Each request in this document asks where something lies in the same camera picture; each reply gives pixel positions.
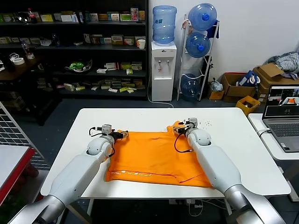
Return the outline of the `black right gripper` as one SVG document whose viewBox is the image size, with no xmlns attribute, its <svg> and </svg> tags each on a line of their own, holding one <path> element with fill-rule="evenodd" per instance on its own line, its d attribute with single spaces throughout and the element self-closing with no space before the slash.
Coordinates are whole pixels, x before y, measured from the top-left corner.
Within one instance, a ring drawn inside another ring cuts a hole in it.
<svg viewBox="0 0 299 224">
<path fill-rule="evenodd" d="M 190 128 L 189 124 L 179 123 L 178 126 L 173 127 L 173 132 L 179 134 L 185 134 L 189 128 Z"/>
</svg>

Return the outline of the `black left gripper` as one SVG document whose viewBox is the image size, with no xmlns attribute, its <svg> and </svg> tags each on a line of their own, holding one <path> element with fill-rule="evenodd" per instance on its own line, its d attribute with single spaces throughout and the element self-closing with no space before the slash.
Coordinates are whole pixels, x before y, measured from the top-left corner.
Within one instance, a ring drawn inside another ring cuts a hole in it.
<svg viewBox="0 0 299 224">
<path fill-rule="evenodd" d="M 112 132 L 111 136 L 114 138 L 114 140 L 128 138 L 128 131 L 122 131 L 121 133 L 120 132 Z"/>
</svg>

